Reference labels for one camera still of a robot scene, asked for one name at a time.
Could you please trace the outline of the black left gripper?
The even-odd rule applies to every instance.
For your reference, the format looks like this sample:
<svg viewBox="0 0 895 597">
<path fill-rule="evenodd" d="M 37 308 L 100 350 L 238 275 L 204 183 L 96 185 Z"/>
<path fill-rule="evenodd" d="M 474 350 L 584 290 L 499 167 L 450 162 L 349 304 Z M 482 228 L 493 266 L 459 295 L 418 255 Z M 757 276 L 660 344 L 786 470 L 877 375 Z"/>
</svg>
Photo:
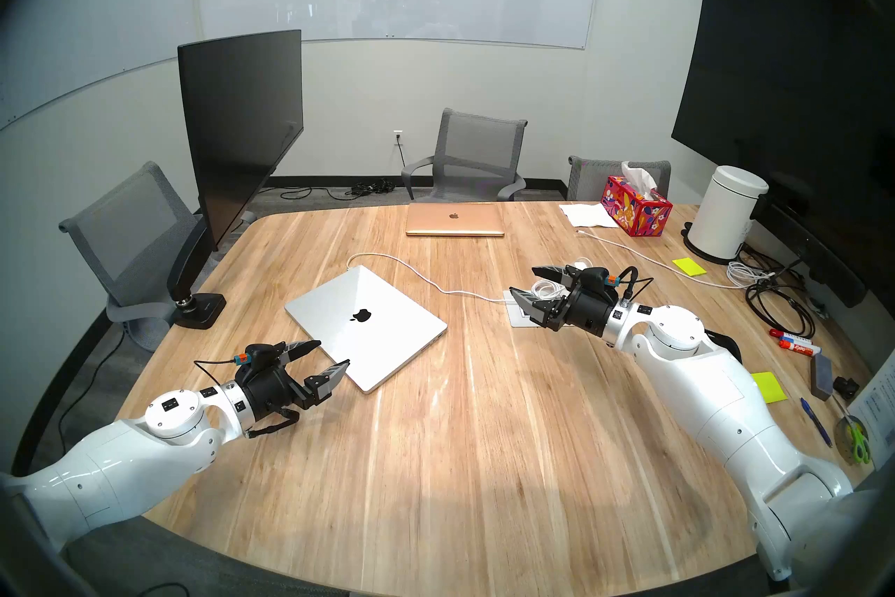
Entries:
<svg viewBox="0 0 895 597">
<path fill-rule="evenodd" d="M 280 342 L 275 344 L 278 362 L 262 370 L 254 370 L 255 363 L 244 363 L 235 373 L 235 383 L 251 407 L 254 423 L 258 424 L 273 413 L 282 421 L 273 427 L 290 427 L 298 423 L 300 413 L 289 405 L 297 405 L 301 410 L 322 404 L 329 399 L 334 389 L 345 376 L 350 360 L 333 364 L 318 375 L 307 377 L 303 384 L 293 380 L 283 365 L 294 362 L 321 346 L 318 340 Z"/>
</svg>

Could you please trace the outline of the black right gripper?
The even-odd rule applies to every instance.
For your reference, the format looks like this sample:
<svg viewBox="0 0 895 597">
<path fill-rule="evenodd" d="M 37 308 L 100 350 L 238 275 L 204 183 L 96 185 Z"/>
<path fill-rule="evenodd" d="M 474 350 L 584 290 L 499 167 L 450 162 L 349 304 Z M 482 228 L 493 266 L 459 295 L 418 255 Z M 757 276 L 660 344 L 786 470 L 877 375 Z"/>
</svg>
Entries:
<svg viewBox="0 0 895 597">
<path fill-rule="evenodd" d="M 533 266 L 536 277 L 572 288 L 578 277 L 576 266 Z M 508 289 L 508 320 L 511 327 L 548 327 L 558 331 L 565 325 L 603 337 L 618 304 L 617 289 L 579 285 L 562 296 L 562 288 Z"/>
</svg>

